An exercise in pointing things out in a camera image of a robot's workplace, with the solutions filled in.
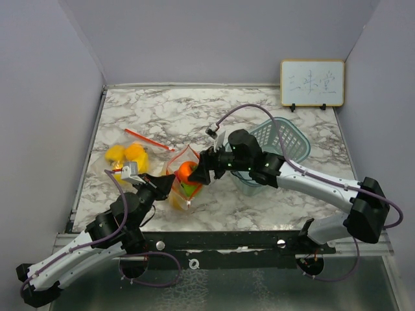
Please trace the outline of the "orange-yellow toy bell pepper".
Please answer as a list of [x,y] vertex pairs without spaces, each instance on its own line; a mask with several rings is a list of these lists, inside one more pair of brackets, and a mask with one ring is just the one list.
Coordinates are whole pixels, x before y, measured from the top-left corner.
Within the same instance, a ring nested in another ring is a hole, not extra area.
[[169,194],[169,204],[172,208],[179,211],[187,211],[189,208],[189,202],[175,192]]

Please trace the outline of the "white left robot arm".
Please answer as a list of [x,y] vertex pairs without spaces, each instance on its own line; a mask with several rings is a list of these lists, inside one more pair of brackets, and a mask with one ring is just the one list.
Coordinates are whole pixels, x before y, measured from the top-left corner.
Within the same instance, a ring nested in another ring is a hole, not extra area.
[[72,242],[37,264],[20,264],[16,274],[24,303],[34,308],[51,303],[75,279],[107,260],[152,255],[141,224],[154,202],[167,199],[174,180],[173,174],[138,175],[136,191],[121,191]]

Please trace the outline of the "yellow toy lemon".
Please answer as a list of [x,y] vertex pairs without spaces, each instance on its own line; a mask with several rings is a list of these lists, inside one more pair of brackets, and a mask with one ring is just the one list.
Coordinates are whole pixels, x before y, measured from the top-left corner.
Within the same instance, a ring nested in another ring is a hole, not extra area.
[[139,173],[147,173],[150,163],[146,150],[139,143],[132,143],[124,151],[128,161],[135,161],[138,164]]

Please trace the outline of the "clear orange-zip bag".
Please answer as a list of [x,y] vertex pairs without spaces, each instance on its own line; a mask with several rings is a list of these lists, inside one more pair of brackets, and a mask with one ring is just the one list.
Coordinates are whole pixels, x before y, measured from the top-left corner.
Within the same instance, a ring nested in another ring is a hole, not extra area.
[[173,208],[188,210],[192,201],[202,191],[201,183],[189,181],[189,176],[197,167],[199,159],[199,153],[187,145],[184,149],[174,152],[172,157],[164,163],[161,174],[174,174],[175,176],[169,194],[169,203]]
[[88,169],[88,184],[100,189],[116,187],[105,170],[114,171],[112,175],[124,191],[134,190],[130,183],[121,179],[121,169],[134,162],[140,174],[161,175],[161,168],[176,149],[155,139],[147,138],[134,130],[125,129],[115,139],[105,144]]

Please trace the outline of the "green toy apple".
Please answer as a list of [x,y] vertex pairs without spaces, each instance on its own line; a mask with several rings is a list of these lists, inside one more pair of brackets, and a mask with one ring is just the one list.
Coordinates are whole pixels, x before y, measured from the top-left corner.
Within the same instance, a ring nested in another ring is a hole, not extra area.
[[180,186],[181,186],[184,194],[188,198],[192,198],[192,197],[196,196],[200,192],[200,190],[202,189],[202,185],[201,184],[188,185],[186,183],[180,183]]

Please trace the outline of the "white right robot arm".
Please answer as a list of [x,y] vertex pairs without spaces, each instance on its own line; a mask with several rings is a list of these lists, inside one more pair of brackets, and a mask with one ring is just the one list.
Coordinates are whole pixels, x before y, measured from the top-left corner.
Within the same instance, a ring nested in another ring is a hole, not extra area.
[[304,253],[349,236],[368,244],[378,243],[390,208],[376,180],[341,181],[319,174],[262,149],[246,130],[232,132],[228,143],[227,148],[214,145],[202,151],[188,180],[208,185],[212,178],[219,179],[227,171],[247,172],[260,185],[295,190],[340,209],[334,216],[306,221],[298,237]]

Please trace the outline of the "orange toy pepper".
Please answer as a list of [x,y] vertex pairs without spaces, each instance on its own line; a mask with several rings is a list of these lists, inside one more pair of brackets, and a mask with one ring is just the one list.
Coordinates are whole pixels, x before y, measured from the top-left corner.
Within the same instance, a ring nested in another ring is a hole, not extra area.
[[183,162],[178,169],[178,178],[180,179],[180,181],[188,185],[195,184],[193,181],[189,180],[189,176],[193,173],[193,171],[196,168],[197,168],[197,163],[193,161]]

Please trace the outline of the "yellow toy bell pepper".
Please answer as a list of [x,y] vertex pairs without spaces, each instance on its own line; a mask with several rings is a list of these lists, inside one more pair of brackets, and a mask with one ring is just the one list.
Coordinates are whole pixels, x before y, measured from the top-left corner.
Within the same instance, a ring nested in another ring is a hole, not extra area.
[[125,147],[117,144],[106,151],[104,158],[109,163],[120,162],[124,160],[124,152]]

